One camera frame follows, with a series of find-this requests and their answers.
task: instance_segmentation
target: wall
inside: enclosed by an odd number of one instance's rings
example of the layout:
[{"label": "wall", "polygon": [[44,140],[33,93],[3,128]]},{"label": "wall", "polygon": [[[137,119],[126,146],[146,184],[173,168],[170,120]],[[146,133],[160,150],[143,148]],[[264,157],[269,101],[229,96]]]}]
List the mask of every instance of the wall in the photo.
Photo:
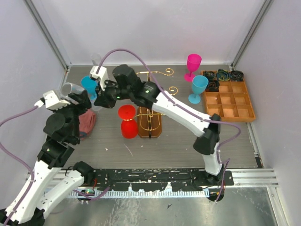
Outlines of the wall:
[{"label": "wall", "polygon": [[[60,87],[63,67],[21,0],[0,1],[0,120],[32,108],[43,93]],[[44,143],[43,128],[51,114],[45,108],[7,122],[2,144],[34,166]],[[27,169],[0,150],[0,209],[7,207],[24,185]]]},{"label": "wall", "polygon": [[274,1],[237,69],[246,74],[261,155],[300,225],[301,1]]},{"label": "wall", "polygon": [[[148,64],[232,62],[263,0],[33,0],[73,65],[127,48]],[[107,64],[136,64],[127,53]]]}]

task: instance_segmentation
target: wood grain surface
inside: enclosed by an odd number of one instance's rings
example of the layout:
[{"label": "wood grain surface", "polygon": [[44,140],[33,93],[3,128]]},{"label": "wood grain surface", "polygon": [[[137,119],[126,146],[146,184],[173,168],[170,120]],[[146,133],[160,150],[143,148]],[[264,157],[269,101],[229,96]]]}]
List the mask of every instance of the wood grain surface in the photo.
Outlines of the wood grain surface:
[{"label": "wood grain surface", "polygon": [[[145,71],[143,66],[132,66],[136,72]],[[91,67],[71,67],[67,81],[80,84],[80,80],[89,75]],[[112,70],[114,66],[108,66],[109,78],[114,80]],[[184,80],[184,74],[188,72],[185,65],[154,65],[152,71],[164,72],[166,68],[172,68],[174,75],[164,76],[154,74],[160,85],[166,90],[170,86],[178,88],[175,98],[204,112],[202,104],[191,104],[188,95],[192,93],[191,83]],[[228,70],[227,65],[203,65],[200,70]],[[146,80],[146,75],[139,75]],[[94,168],[180,168],[180,167],[204,167],[201,154],[196,152],[192,145],[196,137],[183,125],[162,116],[162,133],[159,138],[142,139],[137,136],[134,139],[125,139],[121,135],[120,125],[122,120],[117,111],[122,105],[132,104],[129,100],[118,101],[113,109],[101,109],[96,113],[97,119],[94,130],[80,145],[75,146],[75,151],[66,163],[66,167],[74,165],[78,161],[84,161]],[[221,158],[231,158],[229,167],[257,167],[253,146],[249,139],[247,125],[237,123],[241,129],[241,135],[234,141],[225,144],[221,148]],[[235,135],[235,127],[222,125],[221,141]]]}]

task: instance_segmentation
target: pink goblet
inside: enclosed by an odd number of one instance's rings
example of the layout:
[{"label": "pink goblet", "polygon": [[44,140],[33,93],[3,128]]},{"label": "pink goblet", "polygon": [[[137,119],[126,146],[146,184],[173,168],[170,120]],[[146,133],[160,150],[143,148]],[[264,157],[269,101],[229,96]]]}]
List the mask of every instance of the pink goblet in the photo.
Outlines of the pink goblet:
[{"label": "pink goblet", "polygon": [[186,81],[192,81],[195,75],[193,72],[195,72],[198,67],[200,66],[202,62],[202,57],[196,53],[190,54],[187,58],[187,68],[190,71],[190,73],[185,74],[184,79]]}]

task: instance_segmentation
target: gray floor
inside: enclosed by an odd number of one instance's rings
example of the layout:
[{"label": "gray floor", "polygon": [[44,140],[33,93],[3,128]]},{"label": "gray floor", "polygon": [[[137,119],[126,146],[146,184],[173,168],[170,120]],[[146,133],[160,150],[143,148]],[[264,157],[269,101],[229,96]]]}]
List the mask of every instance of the gray floor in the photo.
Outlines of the gray floor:
[{"label": "gray floor", "polygon": [[[107,67],[109,78],[113,66]],[[136,72],[145,71],[143,66],[133,66]],[[156,65],[150,66],[153,71],[164,72],[166,68],[172,68],[174,75],[167,77],[162,74],[155,74],[159,83],[165,89],[176,86],[178,93],[175,98],[185,104],[204,112],[202,104],[194,105],[188,101],[191,94],[191,83],[184,80],[183,75],[187,73],[185,65]],[[200,70],[228,69],[226,65],[204,65]],[[80,84],[80,80],[89,74],[90,67],[72,67],[67,81]],[[75,151],[66,163],[72,166],[78,161],[84,161],[94,168],[169,168],[169,167],[204,167],[204,162],[199,153],[192,145],[195,136],[181,124],[162,116],[162,134],[157,139],[125,139],[121,135],[120,125],[122,120],[118,117],[117,111],[120,106],[131,104],[124,100],[116,103],[113,109],[102,109],[97,113],[97,121],[90,137],[75,147]],[[229,167],[257,167],[253,146],[250,143],[247,125],[238,123],[242,129],[241,135],[234,141],[226,144],[221,149],[222,160],[231,158]],[[231,126],[222,125],[221,140],[225,140],[234,134],[237,129]]]},{"label": "gray floor", "polygon": [[227,188],[215,204],[207,198],[101,198],[80,204],[64,199],[45,226],[276,226],[266,188]]}]

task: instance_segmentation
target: wooden organizer box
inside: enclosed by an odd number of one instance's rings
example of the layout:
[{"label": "wooden organizer box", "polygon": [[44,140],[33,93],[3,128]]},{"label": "wooden organizer box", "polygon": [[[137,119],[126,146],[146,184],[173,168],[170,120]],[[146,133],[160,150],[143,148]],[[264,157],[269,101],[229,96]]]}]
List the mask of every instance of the wooden organizer box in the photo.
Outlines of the wooden organizer box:
[{"label": "wooden organizer box", "polygon": [[216,113],[222,117],[222,121],[252,122],[256,119],[244,81],[219,83],[218,92],[203,93],[203,104],[207,114]]}]

